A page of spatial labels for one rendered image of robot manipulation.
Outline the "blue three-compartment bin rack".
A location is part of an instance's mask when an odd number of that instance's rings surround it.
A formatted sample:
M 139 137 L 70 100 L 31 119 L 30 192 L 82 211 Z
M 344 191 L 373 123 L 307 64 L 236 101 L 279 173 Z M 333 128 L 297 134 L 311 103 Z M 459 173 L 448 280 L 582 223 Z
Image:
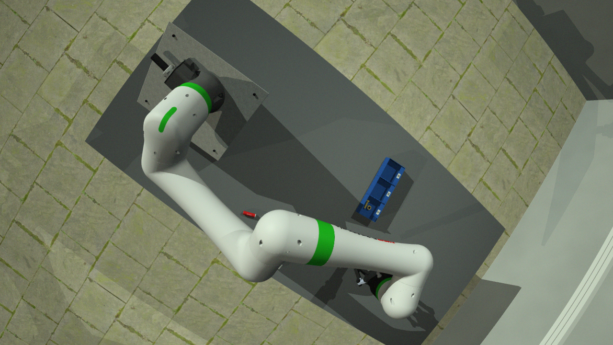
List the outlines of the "blue three-compartment bin rack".
M 403 166 L 386 157 L 356 212 L 376 222 L 404 170 Z M 364 208 L 367 199 L 370 202 L 366 206 L 371 206 L 370 210 Z

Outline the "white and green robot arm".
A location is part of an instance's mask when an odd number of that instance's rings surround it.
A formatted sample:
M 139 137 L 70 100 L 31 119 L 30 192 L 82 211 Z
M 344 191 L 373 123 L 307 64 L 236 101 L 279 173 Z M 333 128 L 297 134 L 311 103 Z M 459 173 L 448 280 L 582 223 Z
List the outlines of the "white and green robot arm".
M 195 69 L 188 58 L 167 65 L 156 53 L 171 92 L 144 120 L 141 165 L 207 234 L 241 277 L 270 279 L 285 261 L 295 264 L 376 271 L 370 290 L 385 313 L 411 316 L 433 267 L 431 252 L 419 244 L 371 238 L 288 210 L 271 210 L 251 229 L 202 181 L 186 159 L 192 136 L 224 103 L 221 81 Z

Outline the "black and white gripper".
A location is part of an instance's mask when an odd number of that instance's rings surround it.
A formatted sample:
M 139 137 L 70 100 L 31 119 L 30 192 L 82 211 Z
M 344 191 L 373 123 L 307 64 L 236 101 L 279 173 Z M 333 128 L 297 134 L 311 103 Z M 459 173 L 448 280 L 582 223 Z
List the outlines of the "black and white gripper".
M 370 286 L 371 280 L 376 275 L 376 271 L 367 271 L 365 269 L 354 269 L 354 272 L 355 276 L 357 277 L 356 282 L 358 286 L 362 286 L 364 283 Z M 365 275 L 364 279 L 361 279 L 359 272 Z

